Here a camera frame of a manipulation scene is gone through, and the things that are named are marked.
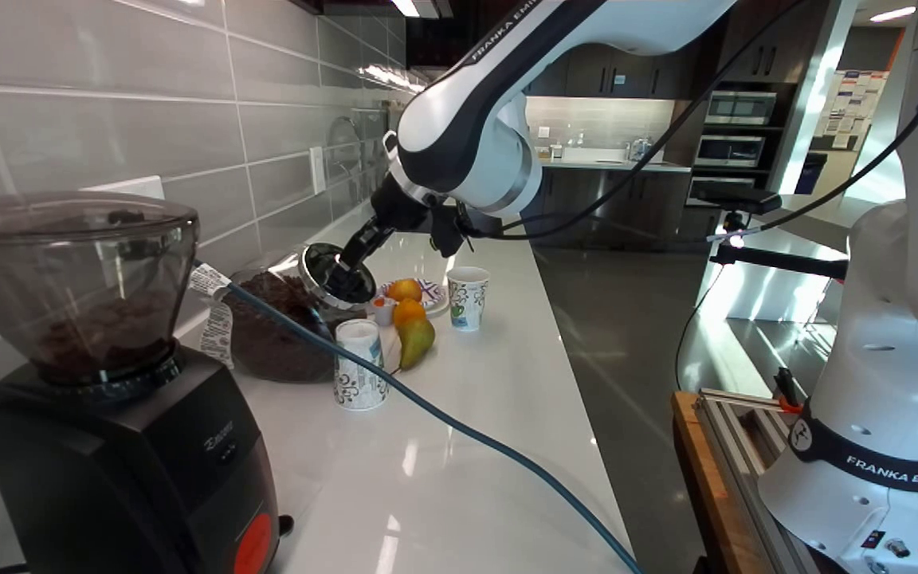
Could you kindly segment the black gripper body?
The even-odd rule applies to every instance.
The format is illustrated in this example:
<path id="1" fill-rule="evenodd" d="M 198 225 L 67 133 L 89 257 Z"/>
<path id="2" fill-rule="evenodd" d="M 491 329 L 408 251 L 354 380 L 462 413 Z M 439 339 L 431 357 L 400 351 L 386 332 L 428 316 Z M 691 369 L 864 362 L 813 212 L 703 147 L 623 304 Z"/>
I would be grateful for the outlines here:
<path id="1" fill-rule="evenodd" d="M 473 209 L 464 205 L 442 205 L 431 197 L 428 205 L 408 197 L 393 177 L 386 177 L 372 205 L 372 244 L 382 244 L 393 231 L 428 229 L 431 248 L 439 255 L 454 255 L 473 236 L 491 236 L 501 229 L 498 216 Z"/>

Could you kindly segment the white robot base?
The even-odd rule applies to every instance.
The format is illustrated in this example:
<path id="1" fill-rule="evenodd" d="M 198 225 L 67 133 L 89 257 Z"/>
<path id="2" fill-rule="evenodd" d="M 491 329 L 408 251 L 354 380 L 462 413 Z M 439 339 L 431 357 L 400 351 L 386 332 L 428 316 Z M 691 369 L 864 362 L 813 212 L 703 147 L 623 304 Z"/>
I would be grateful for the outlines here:
<path id="1" fill-rule="evenodd" d="M 918 11 L 901 118 L 906 193 L 854 223 L 832 357 L 758 478 L 774 521 L 849 574 L 918 574 Z"/>

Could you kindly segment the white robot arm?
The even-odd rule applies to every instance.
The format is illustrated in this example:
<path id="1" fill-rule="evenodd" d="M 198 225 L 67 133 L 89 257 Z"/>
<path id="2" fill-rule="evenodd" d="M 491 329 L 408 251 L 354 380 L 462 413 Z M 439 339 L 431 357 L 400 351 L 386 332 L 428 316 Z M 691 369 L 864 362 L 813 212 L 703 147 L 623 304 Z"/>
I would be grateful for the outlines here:
<path id="1" fill-rule="evenodd" d="M 707 33 L 736 0 L 521 0 L 460 62 L 416 93 L 386 136 L 388 175 L 372 219 L 332 257 L 356 272 L 393 231 L 431 225 L 454 255 L 462 209 L 515 216 L 541 186 L 521 120 L 525 86 L 580 44 L 670 53 Z"/>

